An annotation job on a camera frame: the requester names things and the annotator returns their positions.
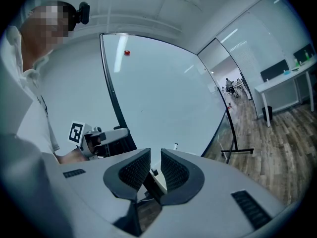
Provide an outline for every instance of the green bottle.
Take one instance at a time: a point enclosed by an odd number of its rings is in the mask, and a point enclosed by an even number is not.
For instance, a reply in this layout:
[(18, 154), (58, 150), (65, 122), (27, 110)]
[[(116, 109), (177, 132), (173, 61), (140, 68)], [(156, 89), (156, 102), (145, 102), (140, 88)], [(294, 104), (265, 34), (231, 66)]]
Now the green bottle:
[(309, 55), (308, 55), (307, 51), (304, 50), (304, 52), (305, 52), (306, 59), (309, 60)]
[(297, 60), (297, 58), (296, 58), (295, 56), (294, 56), (294, 62), (295, 62), (295, 64), (296, 64), (295, 66), (296, 66), (296, 67), (299, 67), (298, 60)]

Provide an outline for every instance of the white ceiling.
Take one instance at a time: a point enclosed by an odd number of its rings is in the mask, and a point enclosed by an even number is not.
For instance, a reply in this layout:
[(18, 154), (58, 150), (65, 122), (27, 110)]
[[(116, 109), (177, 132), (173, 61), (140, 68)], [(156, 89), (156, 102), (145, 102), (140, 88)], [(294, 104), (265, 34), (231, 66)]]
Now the white ceiling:
[[(23, 21), (34, 6), (45, 0), (27, 0), (20, 13)], [(90, 21), (78, 24), (72, 40), (99, 33), (121, 32), (157, 38), (179, 44), (195, 35), (230, 0), (63, 0), (76, 9), (90, 4)]]

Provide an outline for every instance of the white table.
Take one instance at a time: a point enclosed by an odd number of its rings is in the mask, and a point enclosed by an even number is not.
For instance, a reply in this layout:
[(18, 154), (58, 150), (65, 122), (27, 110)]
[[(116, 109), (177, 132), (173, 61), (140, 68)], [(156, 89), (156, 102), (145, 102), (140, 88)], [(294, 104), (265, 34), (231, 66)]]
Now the white table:
[(278, 75), (277, 77), (255, 87), (255, 90), (258, 93), (260, 93), (262, 95), (262, 98), (263, 98), (268, 127), (270, 127), (270, 122), (269, 122), (269, 115), (268, 115), (267, 102), (266, 102), (266, 98), (265, 98), (265, 92), (268, 90), (271, 90), (274, 87), (279, 86), (280, 84), (286, 83), (289, 80), (293, 80), (295, 83), (295, 87), (296, 87), (297, 98), (298, 98), (299, 102), (302, 103), (302, 98), (301, 98), (301, 95), (299, 92), (298, 83), (296, 81), (296, 78), (303, 75), (303, 74), (306, 75), (306, 80), (307, 80), (307, 84), (308, 84), (309, 96), (310, 96), (310, 100), (311, 100), (311, 111), (312, 112), (314, 111), (313, 89), (312, 89), (312, 84), (311, 84), (311, 78), (309, 76), (309, 70), (314, 64), (316, 64), (316, 62), (317, 62), (317, 58), (316, 58), (316, 56), (313, 56), (311, 59), (309, 59), (308, 61), (303, 63), (303, 65), (299, 67), (298, 71), (291, 70), (290, 74)]
[(233, 85), (234, 88), (237, 88), (239, 86), (242, 86), (243, 85), (243, 82), (240, 82), (240, 83), (237, 83), (236, 85)]

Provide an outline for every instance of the black vent grille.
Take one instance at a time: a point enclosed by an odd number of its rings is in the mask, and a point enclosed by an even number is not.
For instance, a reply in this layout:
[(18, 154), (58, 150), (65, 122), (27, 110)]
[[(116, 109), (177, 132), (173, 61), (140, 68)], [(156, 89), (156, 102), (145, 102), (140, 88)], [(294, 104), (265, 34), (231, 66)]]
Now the black vent grille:
[(255, 229), (272, 219), (247, 191), (238, 191), (231, 195)]
[(70, 177), (74, 177), (74, 176), (77, 176), (77, 175), (81, 175), (81, 174), (83, 174), (85, 172), (86, 171), (83, 170), (83, 169), (76, 169), (76, 170), (64, 172), (63, 175), (65, 176), (65, 178), (70, 178)]
[(149, 173), (150, 166), (151, 154), (148, 152), (120, 169), (119, 178), (126, 185), (138, 191)]
[(161, 170), (166, 181), (167, 192), (182, 186), (189, 177), (189, 171), (183, 164), (163, 152), (161, 152)]

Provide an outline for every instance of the black door frame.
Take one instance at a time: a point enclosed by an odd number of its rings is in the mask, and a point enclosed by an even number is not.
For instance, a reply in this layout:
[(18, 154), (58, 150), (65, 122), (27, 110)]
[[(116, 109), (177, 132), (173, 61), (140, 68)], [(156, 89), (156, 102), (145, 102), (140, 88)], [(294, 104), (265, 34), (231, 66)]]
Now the black door frame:
[(243, 77), (244, 81), (246, 82), (246, 85), (247, 85), (249, 94), (250, 94), (250, 96), (251, 96), (250, 101), (253, 102), (254, 110), (255, 110), (255, 112), (256, 112), (256, 116), (257, 116), (257, 118), (259, 118), (259, 117), (258, 117), (258, 112), (257, 112), (257, 109), (256, 109), (256, 105), (254, 104), (254, 100), (253, 100), (253, 97), (252, 97), (252, 94), (251, 94), (251, 91), (250, 91), (250, 88), (249, 88), (249, 85), (248, 85), (247, 80), (245, 79), (245, 77), (244, 77), (244, 75), (243, 75), (243, 73), (242, 73), (240, 67), (238, 66), (237, 62), (235, 61), (235, 59), (232, 57), (232, 55), (229, 53), (229, 51), (225, 48), (225, 46), (217, 39), (217, 37), (213, 38), (206, 46), (204, 46), (203, 49), (201, 49), (201, 50), (197, 53), (197, 56), (199, 57), (199, 54), (200, 54), (206, 47), (208, 47), (209, 44), (212, 43), (214, 40), (217, 40), (217, 41), (223, 46), (223, 48), (228, 52), (228, 54), (230, 55), (230, 57), (233, 59), (233, 61), (234, 61), (234, 63), (236, 64), (236, 66), (239, 68), (240, 73), (241, 73), (241, 76)]

